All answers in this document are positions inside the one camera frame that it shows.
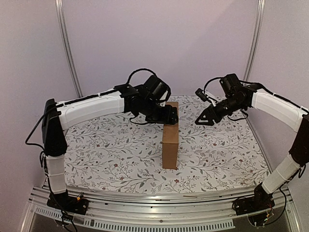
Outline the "brown cardboard box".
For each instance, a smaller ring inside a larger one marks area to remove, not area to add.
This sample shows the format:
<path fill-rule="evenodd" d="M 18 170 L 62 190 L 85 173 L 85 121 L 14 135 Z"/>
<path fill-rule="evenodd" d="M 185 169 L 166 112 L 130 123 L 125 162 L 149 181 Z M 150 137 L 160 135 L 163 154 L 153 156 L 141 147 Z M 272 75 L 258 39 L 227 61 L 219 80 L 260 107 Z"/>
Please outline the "brown cardboard box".
<path fill-rule="evenodd" d="M 176 124 L 164 125 L 162 136 L 162 168 L 177 169 L 177 157 L 179 146 L 179 122 L 176 117 Z"/>

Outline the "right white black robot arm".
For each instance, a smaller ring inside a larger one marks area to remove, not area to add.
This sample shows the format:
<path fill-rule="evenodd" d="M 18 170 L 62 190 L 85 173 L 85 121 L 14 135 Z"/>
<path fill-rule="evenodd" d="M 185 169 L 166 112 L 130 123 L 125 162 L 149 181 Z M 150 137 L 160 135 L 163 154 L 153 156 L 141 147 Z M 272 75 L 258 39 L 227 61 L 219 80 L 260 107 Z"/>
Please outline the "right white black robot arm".
<path fill-rule="evenodd" d="M 309 110 L 272 92 L 263 84 L 240 80 L 236 74 L 215 77 L 195 94 L 210 105 L 197 117 L 195 124 L 213 126 L 236 111 L 254 109 L 279 121 L 295 134 L 286 157 L 258 184 L 253 196 L 232 203 L 237 215 L 274 207 L 273 193 L 301 175 L 309 163 Z"/>

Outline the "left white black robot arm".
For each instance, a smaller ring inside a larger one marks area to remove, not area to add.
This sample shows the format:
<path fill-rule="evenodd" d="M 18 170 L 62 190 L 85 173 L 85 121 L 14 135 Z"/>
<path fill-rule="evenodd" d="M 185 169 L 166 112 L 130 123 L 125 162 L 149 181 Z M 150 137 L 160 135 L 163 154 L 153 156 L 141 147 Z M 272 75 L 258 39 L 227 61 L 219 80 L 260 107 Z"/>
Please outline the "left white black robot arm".
<path fill-rule="evenodd" d="M 64 156 L 68 148 L 65 134 L 69 128 L 96 117 L 128 112 L 135 117 L 144 115 L 147 124 L 175 125 L 178 110 L 166 104 L 170 95 L 170 87 L 153 74 L 144 84 L 135 87 L 126 82 L 106 92 L 71 101 L 49 99 L 37 122 L 42 126 L 40 162 L 50 188 L 47 205 L 81 215 L 88 208 L 89 201 L 83 194 L 77 197 L 68 194 L 65 182 Z"/>

